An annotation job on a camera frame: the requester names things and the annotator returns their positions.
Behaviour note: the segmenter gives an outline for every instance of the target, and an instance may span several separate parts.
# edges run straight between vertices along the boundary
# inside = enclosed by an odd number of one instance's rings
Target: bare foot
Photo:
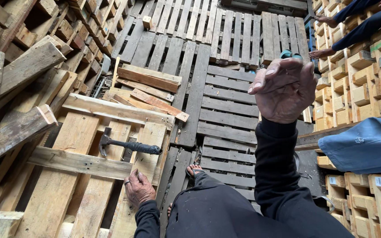
[[[332,17],[325,17],[323,15],[316,15],[314,19],[319,22],[325,22],[331,28],[335,28],[338,24]]]
[[[172,213],[172,205],[173,203],[170,203],[170,205],[167,208],[167,217],[170,218],[170,213]]]
[[[308,55],[310,56],[311,59],[320,59],[320,58],[332,56],[334,54],[336,54],[336,51],[334,51],[332,48],[308,52]]]
[[[202,170],[202,168],[201,168],[201,166],[199,166],[199,165],[195,165],[195,164],[191,164],[191,165],[189,165],[187,168],[186,168],[187,170],[188,170],[188,172],[189,172],[189,174],[192,176],[192,177],[195,177],[195,175],[193,174],[193,169],[200,169],[200,170]]]

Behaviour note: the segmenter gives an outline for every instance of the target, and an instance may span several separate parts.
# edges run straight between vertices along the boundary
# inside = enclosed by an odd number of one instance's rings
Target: blue jeans
[[[361,13],[364,9],[378,3],[379,1],[380,0],[354,0],[346,8],[336,14],[333,19],[337,23],[343,22],[347,17]],[[345,35],[341,40],[334,43],[331,48],[334,51],[343,50],[355,43],[369,39],[380,28],[381,11],[365,20],[363,23]]]

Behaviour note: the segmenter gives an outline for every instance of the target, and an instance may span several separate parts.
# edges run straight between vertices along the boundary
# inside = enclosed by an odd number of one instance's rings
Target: person
[[[303,66],[301,59],[286,58],[260,69],[248,90],[262,115],[255,131],[254,197],[263,215],[235,189],[191,165],[187,170],[195,186],[178,193],[168,208],[167,238],[353,237],[315,205],[308,188],[298,186],[296,120],[314,101],[316,85],[312,62]],[[134,237],[158,238],[160,212],[151,183],[137,170],[124,181],[129,200],[138,207]]]
[[[339,23],[343,22],[347,17],[362,13],[366,8],[379,3],[378,7],[381,9],[380,0],[353,0],[342,11],[338,12],[334,17],[325,17],[317,15],[314,17],[319,22],[325,22],[331,28],[335,28]],[[343,50],[355,43],[361,42],[370,37],[381,28],[381,11],[375,13],[370,18],[366,19],[345,35],[341,40],[334,43],[331,48],[324,50],[315,50],[308,52],[311,59],[320,59],[327,56],[336,54],[337,51]]]

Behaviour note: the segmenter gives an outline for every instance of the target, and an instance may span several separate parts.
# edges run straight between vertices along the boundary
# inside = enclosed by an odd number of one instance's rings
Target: claw hammer
[[[137,152],[142,152],[147,154],[161,154],[162,153],[162,149],[156,145],[147,145],[147,144],[142,144],[140,142],[123,142],[123,141],[113,140],[109,137],[110,133],[111,133],[111,128],[106,127],[104,130],[104,134],[101,137],[101,140],[99,141],[99,152],[101,152],[103,156],[107,156],[107,153],[105,152],[105,146],[109,144],[122,146],[132,151],[137,151]]]

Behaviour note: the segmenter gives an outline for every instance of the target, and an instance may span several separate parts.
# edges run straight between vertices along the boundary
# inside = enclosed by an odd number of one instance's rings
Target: white label
[[[381,177],[375,177],[375,180],[376,180],[376,186],[381,187]]]
[[[336,178],[335,177],[329,177],[329,183],[330,184],[336,184]]]

